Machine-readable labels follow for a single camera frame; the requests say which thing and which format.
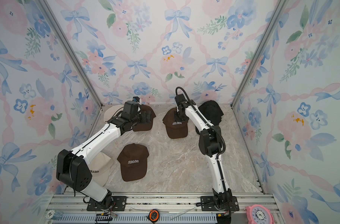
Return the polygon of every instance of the black baseball cap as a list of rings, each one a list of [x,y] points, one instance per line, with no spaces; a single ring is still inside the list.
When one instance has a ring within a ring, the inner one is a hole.
[[[149,131],[152,128],[152,121],[154,117],[156,117],[154,110],[152,110],[151,107],[147,105],[140,105],[140,111],[150,111],[151,113],[151,122],[150,123],[145,123],[145,124],[137,124],[133,126],[133,131],[134,132],[139,132],[139,131]]]
[[[221,122],[223,112],[216,101],[209,100],[199,106],[199,111],[208,119],[214,126]]]
[[[177,108],[170,109],[163,118],[163,123],[166,126],[166,132],[171,139],[184,138],[188,136],[188,121],[175,121],[174,113]]]
[[[123,181],[139,180],[146,175],[149,151],[139,144],[126,145],[118,156]]]

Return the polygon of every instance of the wall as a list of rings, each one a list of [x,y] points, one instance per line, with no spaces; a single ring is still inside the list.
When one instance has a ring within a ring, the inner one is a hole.
[[[286,223],[340,223],[340,1],[290,0],[281,21],[236,116]]]
[[[48,1],[104,103],[230,103],[276,0]]]
[[[38,223],[98,112],[33,1],[0,0],[0,223]]]

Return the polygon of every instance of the baseball cap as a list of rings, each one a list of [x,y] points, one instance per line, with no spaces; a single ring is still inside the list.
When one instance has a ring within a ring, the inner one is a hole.
[[[174,112],[177,112],[176,107],[170,109],[163,118],[163,123],[166,126],[166,132],[171,139],[184,138],[188,136],[188,121],[175,121]]]
[[[88,165],[88,168],[93,176],[92,179],[94,179],[100,186],[104,186],[108,181],[110,167],[113,165],[113,163],[114,161],[112,158],[100,152]]]
[[[118,156],[123,181],[134,181],[143,178],[147,170],[149,151],[143,145],[126,145]]]
[[[151,107],[147,105],[140,105],[140,111],[150,111],[151,113],[151,122],[150,123],[145,123],[145,124],[137,124],[133,126],[133,131],[134,132],[139,132],[139,131],[149,131],[152,128],[152,121],[154,117],[156,117],[154,110],[151,109]]]
[[[221,116],[223,112],[216,101],[209,100],[199,106],[199,111],[205,116],[206,119],[216,126],[221,122]]]
[[[110,107],[108,110],[106,110],[105,113],[104,113],[104,122],[109,121],[119,111],[122,111],[123,107],[124,107],[123,104],[119,104],[119,105],[114,105],[114,106]]]

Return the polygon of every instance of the black mounting plate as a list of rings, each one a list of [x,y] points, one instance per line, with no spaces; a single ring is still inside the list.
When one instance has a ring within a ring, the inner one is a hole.
[[[213,202],[213,196],[201,196],[200,197],[201,203],[205,205],[201,205],[202,211],[219,211]],[[237,202],[237,198],[232,196],[232,202],[230,203],[230,210],[231,211],[239,211],[239,206]]]
[[[126,205],[127,196],[112,196],[115,205],[112,211],[124,211]],[[96,206],[97,203],[94,199],[90,198],[88,202],[87,211],[103,211],[99,207]]]

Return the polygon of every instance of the tape measure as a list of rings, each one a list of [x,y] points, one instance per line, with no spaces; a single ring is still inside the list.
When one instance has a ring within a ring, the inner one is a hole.
[[[147,219],[150,220],[152,223],[155,223],[159,220],[159,217],[160,217],[159,211],[156,209],[153,209],[150,211]]]

